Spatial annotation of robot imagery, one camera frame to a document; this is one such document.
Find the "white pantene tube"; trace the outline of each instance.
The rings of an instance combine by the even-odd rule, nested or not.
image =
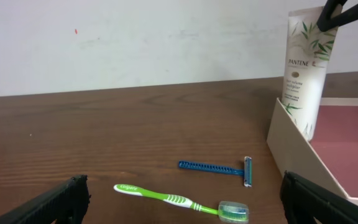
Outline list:
[[[313,138],[337,28],[321,32],[317,20],[323,7],[289,13],[282,104],[309,141]],[[337,8],[333,15],[338,15]]]

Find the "green and white toothbrush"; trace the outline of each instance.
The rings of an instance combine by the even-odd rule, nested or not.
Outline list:
[[[155,198],[170,203],[172,205],[176,205],[184,208],[192,208],[196,211],[218,215],[219,218],[224,222],[248,223],[248,215],[249,215],[248,207],[241,203],[221,202],[219,204],[219,209],[216,210],[195,203],[186,197],[182,197],[179,195],[171,195],[171,194],[160,194],[133,185],[116,184],[114,186],[114,189],[120,193]]]

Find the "white box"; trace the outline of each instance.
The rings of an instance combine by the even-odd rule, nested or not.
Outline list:
[[[295,172],[358,205],[358,98],[323,98],[310,143],[277,99],[267,144],[282,175]]]

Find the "wooden table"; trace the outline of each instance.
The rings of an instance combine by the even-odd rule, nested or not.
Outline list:
[[[0,215],[75,174],[89,175],[83,223],[220,223],[217,217],[113,191],[134,184],[217,208],[248,204],[250,223],[286,223],[280,173],[265,143],[282,78],[0,97]],[[325,96],[358,97],[358,74],[328,76]],[[180,170],[179,160],[242,168]]]

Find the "white wall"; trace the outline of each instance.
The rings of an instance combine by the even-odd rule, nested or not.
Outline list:
[[[325,2],[0,0],[0,96],[282,76],[288,12]],[[328,70],[358,70],[358,21]]]

